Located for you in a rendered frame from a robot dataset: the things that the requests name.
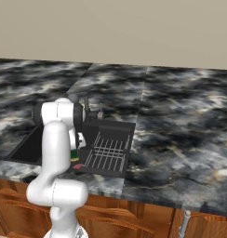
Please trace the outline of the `wooden cabinet door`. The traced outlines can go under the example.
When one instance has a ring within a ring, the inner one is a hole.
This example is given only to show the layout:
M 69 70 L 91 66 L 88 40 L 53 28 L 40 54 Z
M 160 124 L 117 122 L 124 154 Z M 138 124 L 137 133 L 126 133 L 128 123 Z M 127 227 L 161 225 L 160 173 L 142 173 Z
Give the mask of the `wooden cabinet door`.
M 183 217 L 183 210 L 174 210 L 167 238 L 179 238 Z M 184 238 L 227 238 L 227 217 L 192 212 Z

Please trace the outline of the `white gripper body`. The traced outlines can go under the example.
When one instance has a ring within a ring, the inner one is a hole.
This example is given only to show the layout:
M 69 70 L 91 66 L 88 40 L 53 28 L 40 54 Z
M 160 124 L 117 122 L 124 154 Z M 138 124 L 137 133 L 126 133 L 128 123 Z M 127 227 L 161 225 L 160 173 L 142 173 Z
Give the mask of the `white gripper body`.
M 75 133 L 75 147 L 77 150 L 87 146 L 84 135 L 81 132 Z

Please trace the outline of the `wooden cabinet front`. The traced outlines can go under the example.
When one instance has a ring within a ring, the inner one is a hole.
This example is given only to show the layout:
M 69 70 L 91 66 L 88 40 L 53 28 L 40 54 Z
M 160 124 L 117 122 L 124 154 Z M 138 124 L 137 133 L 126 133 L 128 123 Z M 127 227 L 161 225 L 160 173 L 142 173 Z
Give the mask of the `wooden cabinet front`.
M 0 179 L 0 235 L 43 238 L 50 230 L 49 208 L 30 204 L 26 189 L 25 183 Z M 171 238 L 174 210 L 90 194 L 76 216 L 89 238 Z

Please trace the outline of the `black kitchen sink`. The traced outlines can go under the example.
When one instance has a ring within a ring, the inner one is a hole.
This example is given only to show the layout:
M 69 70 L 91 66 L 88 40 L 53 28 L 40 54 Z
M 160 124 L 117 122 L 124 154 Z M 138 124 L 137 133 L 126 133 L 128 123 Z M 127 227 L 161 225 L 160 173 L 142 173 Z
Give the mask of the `black kitchen sink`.
M 130 149 L 132 144 L 132 139 L 135 130 L 134 123 L 127 123 L 127 122 L 117 122 L 112 120 L 93 120 L 90 123 L 84 123 L 83 125 L 83 135 L 86 139 L 87 146 L 81 148 L 78 151 L 79 160 L 76 162 L 72 162 L 72 167 L 76 164 L 85 164 L 87 159 L 87 155 L 90 152 L 91 145 L 93 144 L 97 134 L 101 131 L 123 131 L 130 133 Z M 24 138 L 20 144 L 7 156 L 6 160 L 11 162 L 18 162 L 24 163 L 29 165 L 41 165 L 42 164 L 42 129 L 39 126 L 36 126 L 32 132 Z M 127 170 L 127 162 L 124 166 L 124 176 L 117 177 L 117 178 L 124 178 Z M 75 170 L 76 172 L 85 172 L 85 173 L 92 173 L 92 174 L 99 174 L 103 176 L 105 175 L 103 172 L 94 173 L 88 169 L 81 167 L 79 170 Z

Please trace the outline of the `dark curved sink tap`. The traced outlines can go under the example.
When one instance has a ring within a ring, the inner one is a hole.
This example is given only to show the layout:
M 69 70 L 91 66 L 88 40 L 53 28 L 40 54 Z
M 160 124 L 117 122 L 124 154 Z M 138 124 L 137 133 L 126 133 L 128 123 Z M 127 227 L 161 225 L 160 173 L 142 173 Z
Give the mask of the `dark curved sink tap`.
M 73 102 L 77 103 L 80 101 L 80 99 L 84 100 L 84 109 L 86 112 L 86 119 L 85 121 L 89 123 L 93 119 L 97 118 L 97 112 L 92 112 L 89 107 L 89 101 L 88 101 L 88 93 L 87 92 L 77 92 L 77 93 L 70 93 L 68 95 L 68 99 Z

